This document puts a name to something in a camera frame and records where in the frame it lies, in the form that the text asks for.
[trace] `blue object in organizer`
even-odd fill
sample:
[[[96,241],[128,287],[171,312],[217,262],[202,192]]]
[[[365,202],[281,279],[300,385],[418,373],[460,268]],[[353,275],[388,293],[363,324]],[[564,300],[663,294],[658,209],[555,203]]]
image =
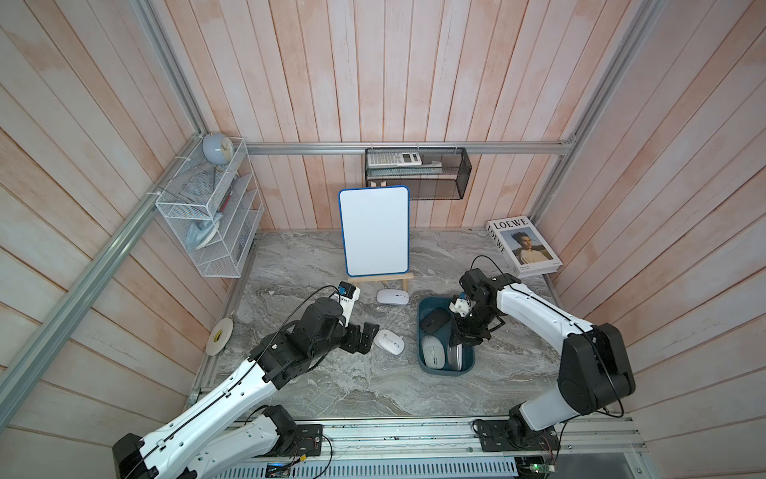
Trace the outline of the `blue object in organizer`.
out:
[[[186,251],[192,252],[207,246],[215,233],[218,232],[218,226],[223,217],[223,213],[216,213],[212,221],[209,219],[191,220],[189,231],[186,233]]]

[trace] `blue plastic basket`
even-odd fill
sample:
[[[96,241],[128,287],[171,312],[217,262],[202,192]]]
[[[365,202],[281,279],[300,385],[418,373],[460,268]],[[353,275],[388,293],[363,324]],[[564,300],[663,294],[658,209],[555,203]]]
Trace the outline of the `blue plastic basket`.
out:
[[[451,371],[447,369],[432,369],[426,366],[426,363],[423,359],[423,348],[421,348],[421,340],[423,339],[423,336],[428,336],[426,333],[423,332],[421,329],[421,321],[428,316],[431,311],[435,310],[438,307],[444,308],[445,310],[450,310],[450,302],[452,301],[452,298],[448,297],[437,297],[437,296],[429,296],[423,298],[420,303],[417,305],[417,324],[415,327],[417,327],[417,361],[421,365],[421,369],[427,372],[428,374],[435,374],[437,376],[460,376],[461,374],[465,374],[466,372],[469,372],[471,369],[473,369],[473,365],[476,363],[476,359],[473,357],[473,346],[463,346],[463,369],[460,371]],[[441,341],[441,345],[444,348],[444,357],[447,358],[447,347],[450,344],[450,334],[452,333],[452,323],[447,323],[441,328],[437,330],[436,333],[434,333],[431,336],[436,337]]]

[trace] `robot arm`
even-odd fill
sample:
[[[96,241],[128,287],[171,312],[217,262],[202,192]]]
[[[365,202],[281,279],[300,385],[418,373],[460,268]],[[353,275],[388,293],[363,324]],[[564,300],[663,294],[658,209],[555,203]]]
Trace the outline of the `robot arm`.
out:
[[[450,345],[477,345],[491,338],[489,324],[510,315],[561,354],[557,384],[512,408],[505,433],[512,445],[535,445],[540,431],[578,415],[590,414],[635,391],[633,373],[620,331],[595,326],[550,304],[517,278],[488,278],[479,269],[460,278],[463,294],[453,298],[456,313]]]
[[[379,326],[365,323],[362,329],[349,323],[359,292],[341,283],[339,293],[334,300],[319,298],[300,320],[265,336],[228,378],[179,417],[143,438],[128,434],[115,443],[118,479],[212,477],[244,458],[290,449],[296,426],[281,406],[266,408],[254,421],[219,435],[253,406],[310,371],[314,359],[321,361],[338,347],[349,353],[370,351]]]

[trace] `white calculator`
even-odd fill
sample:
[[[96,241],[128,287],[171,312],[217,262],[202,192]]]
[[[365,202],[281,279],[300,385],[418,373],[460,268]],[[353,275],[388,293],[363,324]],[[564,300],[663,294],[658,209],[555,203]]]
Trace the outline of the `white calculator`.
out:
[[[417,153],[367,153],[369,168],[391,168],[392,166],[420,166],[421,156]]]

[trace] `gray computer mouse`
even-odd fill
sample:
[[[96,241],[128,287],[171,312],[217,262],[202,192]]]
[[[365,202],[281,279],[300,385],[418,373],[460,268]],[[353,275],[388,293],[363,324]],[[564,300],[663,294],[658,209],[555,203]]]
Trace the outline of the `gray computer mouse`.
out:
[[[423,349],[423,360],[431,369],[442,369],[444,367],[444,345],[438,338],[433,336],[423,336],[421,340]]]

